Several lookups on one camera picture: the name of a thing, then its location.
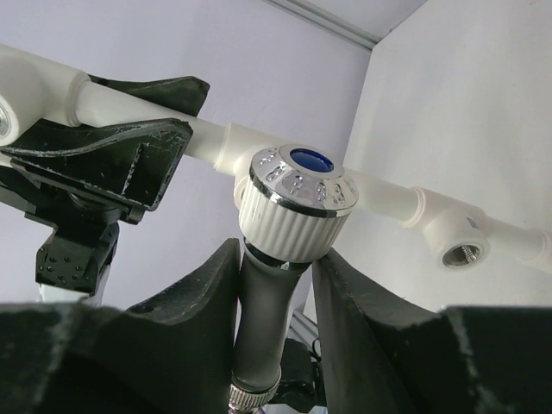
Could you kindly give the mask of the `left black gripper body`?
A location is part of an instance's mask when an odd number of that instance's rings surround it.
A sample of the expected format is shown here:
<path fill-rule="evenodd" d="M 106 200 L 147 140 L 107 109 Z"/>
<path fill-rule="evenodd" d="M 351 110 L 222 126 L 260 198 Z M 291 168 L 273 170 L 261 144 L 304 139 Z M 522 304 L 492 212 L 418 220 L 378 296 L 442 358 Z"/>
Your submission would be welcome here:
<path fill-rule="evenodd" d="M 35 257 L 42 298 L 101 298 L 115 256 L 121 211 L 12 168 L 1 170 L 1 202 L 53 233 Z"/>

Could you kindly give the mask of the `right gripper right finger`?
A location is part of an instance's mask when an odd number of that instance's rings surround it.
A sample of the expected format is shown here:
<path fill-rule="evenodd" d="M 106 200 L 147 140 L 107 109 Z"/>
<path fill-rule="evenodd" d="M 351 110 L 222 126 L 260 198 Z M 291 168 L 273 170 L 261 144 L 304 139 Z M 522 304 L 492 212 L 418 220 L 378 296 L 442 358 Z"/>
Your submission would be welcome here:
<path fill-rule="evenodd" d="M 331 413 L 548 413 L 551 310 L 432 312 L 331 252 L 313 267 Z"/>

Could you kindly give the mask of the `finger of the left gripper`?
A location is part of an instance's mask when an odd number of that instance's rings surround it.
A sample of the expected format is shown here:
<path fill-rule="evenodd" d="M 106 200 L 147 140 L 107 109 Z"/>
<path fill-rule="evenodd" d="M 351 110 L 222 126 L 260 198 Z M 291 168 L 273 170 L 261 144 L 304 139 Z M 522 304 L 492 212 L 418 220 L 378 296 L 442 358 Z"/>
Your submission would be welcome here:
<path fill-rule="evenodd" d="M 86 84 L 88 122 L 139 122 L 196 117 L 210 85 L 192 76 L 134 82 L 92 77 Z"/>
<path fill-rule="evenodd" d="M 118 209 L 137 224 L 158 208 L 193 135 L 158 119 L 93 128 L 39 121 L 1 151 L 29 177 Z"/>

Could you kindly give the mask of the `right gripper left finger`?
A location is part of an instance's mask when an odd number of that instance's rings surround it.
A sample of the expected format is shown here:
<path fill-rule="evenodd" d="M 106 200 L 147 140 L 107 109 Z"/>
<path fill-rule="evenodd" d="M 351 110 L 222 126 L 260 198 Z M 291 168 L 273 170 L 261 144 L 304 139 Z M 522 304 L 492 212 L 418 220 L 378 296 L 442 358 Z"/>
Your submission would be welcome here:
<path fill-rule="evenodd" d="M 240 244 L 127 310 L 3 304 L 4 413 L 224 413 Z"/>

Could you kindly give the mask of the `white PVC pipe frame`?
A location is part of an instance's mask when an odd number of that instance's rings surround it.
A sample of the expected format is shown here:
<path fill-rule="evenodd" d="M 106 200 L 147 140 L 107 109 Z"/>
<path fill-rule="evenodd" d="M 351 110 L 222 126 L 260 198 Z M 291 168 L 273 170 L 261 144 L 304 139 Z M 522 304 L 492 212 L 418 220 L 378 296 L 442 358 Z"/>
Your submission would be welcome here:
<path fill-rule="evenodd" d="M 1 149 L 17 141 L 39 121 L 72 128 L 130 123 L 86 120 L 86 84 L 91 82 L 91 78 L 79 69 L 2 46 Z M 188 122 L 193 131 L 182 157 L 205 161 L 217 172 L 233 177 L 233 197 L 238 211 L 254 154 L 263 148 L 286 144 L 308 147 L 240 125 L 223 127 L 198 116 L 178 120 Z M 2 151 L 1 163 L 22 172 Z M 471 204 L 423 188 L 404 188 L 344 169 L 359 194 L 351 213 L 356 209 L 371 211 L 421 232 L 441 267 L 473 267 L 496 250 L 512 255 L 528 267 L 544 272 L 551 269 L 551 235 L 547 231 L 523 229 L 490 218 L 481 208 Z"/>

